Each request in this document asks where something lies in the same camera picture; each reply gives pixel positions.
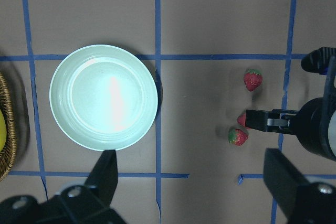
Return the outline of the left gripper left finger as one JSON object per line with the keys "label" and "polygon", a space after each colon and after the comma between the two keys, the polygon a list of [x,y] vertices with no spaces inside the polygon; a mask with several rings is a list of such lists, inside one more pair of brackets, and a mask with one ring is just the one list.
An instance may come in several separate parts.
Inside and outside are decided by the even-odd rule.
{"label": "left gripper left finger", "polygon": [[103,151],[84,185],[107,207],[110,207],[118,184],[115,150]]}

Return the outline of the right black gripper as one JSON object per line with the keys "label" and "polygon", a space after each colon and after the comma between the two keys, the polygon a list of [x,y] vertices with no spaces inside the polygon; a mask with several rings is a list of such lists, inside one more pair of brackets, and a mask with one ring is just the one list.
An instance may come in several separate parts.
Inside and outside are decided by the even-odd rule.
{"label": "right black gripper", "polygon": [[245,114],[246,127],[262,132],[293,133],[308,152],[332,159],[331,151],[323,148],[320,136],[322,98],[310,100],[299,111],[246,110]]}

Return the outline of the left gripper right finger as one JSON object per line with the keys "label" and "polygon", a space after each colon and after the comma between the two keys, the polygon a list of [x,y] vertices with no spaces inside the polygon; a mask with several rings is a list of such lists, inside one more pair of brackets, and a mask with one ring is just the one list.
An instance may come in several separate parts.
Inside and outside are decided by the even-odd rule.
{"label": "left gripper right finger", "polygon": [[285,215],[292,215],[296,207],[298,188],[309,181],[277,148],[265,150],[263,180]]}

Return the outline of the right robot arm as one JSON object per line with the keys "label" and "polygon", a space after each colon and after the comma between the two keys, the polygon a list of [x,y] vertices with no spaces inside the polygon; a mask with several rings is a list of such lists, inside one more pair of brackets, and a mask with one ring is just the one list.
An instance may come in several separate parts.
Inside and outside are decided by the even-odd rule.
{"label": "right robot arm", "polygon": [[335,106],[328,112],[323,98],[310,100],[299,111],[246,110],[245,125],[262,132],[294,135],[308,152],[335,161]]}

